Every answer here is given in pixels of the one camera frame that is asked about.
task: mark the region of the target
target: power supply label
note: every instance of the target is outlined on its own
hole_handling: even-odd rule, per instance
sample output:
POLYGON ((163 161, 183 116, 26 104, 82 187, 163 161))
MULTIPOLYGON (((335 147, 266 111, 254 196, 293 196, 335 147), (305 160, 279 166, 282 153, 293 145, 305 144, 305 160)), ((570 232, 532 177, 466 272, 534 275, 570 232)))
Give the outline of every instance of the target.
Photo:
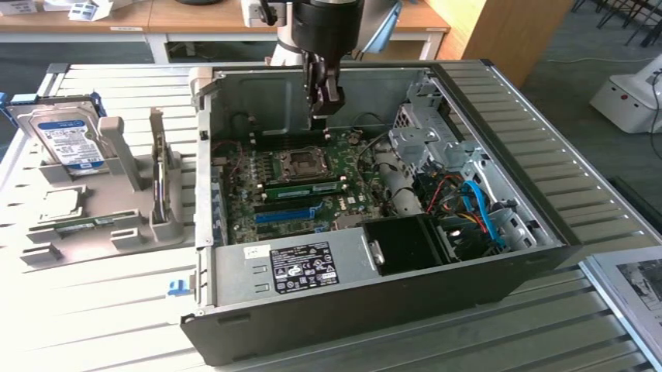
POLYGON ((279 294, 341 283, 329 242, 271 250, 270 255, 279 294))
POLYGON ((38 127, 62 165, 74 169, 91 169, 105 164, 102 152, 83 120, 42 122, 38 127))

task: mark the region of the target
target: green ram module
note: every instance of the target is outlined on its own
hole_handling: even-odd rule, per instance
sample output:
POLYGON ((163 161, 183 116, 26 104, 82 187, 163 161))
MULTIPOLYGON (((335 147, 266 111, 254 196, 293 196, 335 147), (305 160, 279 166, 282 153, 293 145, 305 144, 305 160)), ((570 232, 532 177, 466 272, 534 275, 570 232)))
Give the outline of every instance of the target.
POLYGON ((275 201, 290 198, 305 198, 309 196, 341 194, 349 188, 347 179, 342 177, 338 181, 325 181, 314 184, 278 184, 265 189, 266 200, 275 201))

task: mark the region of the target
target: white slatted table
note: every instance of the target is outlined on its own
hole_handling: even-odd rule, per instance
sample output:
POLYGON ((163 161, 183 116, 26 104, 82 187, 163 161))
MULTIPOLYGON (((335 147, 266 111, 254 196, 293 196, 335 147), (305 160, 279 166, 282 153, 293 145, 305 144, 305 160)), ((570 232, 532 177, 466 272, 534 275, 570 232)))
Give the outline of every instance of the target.
MULTIPOLYGON (((87 93, 94 88, 109 114, 125 116, 134 154, 150 149, 147 108, 165 107, 169 141, 186 155, 190 222, 197 133, 186 87, 191 66, 71 66, 67 74, 47 76, 41 88, 42 94, 51 95, 87 93)), ((585 248, 560 270, 526 282, 498 304, 219 370, 648 370, 646 359, 577 262, 588 254, 658 245, 662 239, 498 71, 478 61, 444 62, 444 67, 585 248)), ((470 135, 466 127, 461 130, 470 135)), ((19 135, 3 162, 6 168, 16 164, 4 192, 16 200, 31 198, 33 187, 39 187, 35 170, 27 169, 37 165, 38 154, 31 153, 31 145, 16 151, 22 142, 19 135)), ((0 215, 0 239, 22 213, 27 211, 16 205, 11 214, 0 215)), ((3 294, 3 303, 20 309, 18 314, 10 310, 12 316, 6 319, 12 321, 3 331, 12 335, 6 350, 28 351, 7 353, 0 366, 12 367, 0 370, 213 370, 178 325, 167 324, 178 314, 163 299, 169 279, 189 274, 194 258, 194 250, 183 248, 19 276, 30 289, 11 286, 3 294)), ((4 266, 16 260, 11 246, 0 250, 4 266)))

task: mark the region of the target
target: blue hard drive label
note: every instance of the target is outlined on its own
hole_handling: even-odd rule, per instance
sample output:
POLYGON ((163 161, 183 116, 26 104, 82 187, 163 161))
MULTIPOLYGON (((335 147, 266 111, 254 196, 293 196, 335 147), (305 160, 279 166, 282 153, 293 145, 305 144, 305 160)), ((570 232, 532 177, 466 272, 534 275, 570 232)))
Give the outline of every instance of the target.
POLYGON ((83 120, 42 122, 42 138, 61 160, 73 169, 89 170, 105 164, 99 146, 83 120))

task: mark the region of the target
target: wooden cabinet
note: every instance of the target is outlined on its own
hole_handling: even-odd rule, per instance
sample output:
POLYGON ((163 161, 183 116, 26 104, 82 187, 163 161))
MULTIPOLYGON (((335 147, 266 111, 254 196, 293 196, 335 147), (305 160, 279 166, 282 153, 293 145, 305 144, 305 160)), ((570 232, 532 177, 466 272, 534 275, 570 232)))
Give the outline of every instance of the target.
POLYGON ((489 58, 521 87, 573 0, 426 0, 452 31, 438 58, 489 58))

